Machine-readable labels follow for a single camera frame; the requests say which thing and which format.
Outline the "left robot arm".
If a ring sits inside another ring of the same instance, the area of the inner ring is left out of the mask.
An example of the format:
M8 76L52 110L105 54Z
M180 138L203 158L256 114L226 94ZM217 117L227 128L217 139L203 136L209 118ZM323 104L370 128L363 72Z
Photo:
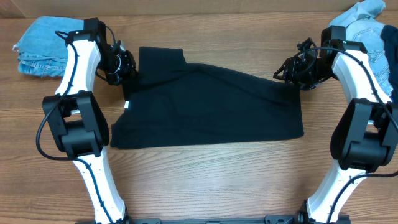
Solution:
M55 94L43 99L45 116L35 143L47 159L73 162L93 204L93 223L132 223L109 166L109 127L93 94L99 70L104 72L102 79L114 86L137 77L132 53L120 41L109 44L109 30L104 22L91 18L84 20L81 30L56 32L65 42L68 61ZM65 157L50 156L41 148L40 136L46 124Z

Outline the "navy blue garment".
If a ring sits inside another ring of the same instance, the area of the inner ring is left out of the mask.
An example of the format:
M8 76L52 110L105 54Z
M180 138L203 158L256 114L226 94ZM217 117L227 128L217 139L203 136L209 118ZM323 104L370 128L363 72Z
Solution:
M385 56L389 65L389 83L392 86L392 100L397 103L397 28L385 25L381 32Z

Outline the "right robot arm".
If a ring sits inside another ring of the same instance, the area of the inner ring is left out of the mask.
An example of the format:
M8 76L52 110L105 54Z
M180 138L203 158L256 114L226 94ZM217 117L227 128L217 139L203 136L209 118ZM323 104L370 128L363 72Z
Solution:
M343 26L322 31L321 45L312 39L298 44L274 78L311 90L334 78L341 83L348 107L332 134L333 162L316 192L295 215L268 215L266 223L350 223L339 214L357 186L379 177L397 146L397 105L382 91L362 42L346 40Z

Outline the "black t-shirt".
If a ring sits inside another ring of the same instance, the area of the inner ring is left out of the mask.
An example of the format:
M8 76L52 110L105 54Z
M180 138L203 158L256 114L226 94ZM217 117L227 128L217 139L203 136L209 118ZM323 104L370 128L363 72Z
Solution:
M304 134L298 88L188 63L182 49L141 47L139 74L113 124L118 149L278 141Z

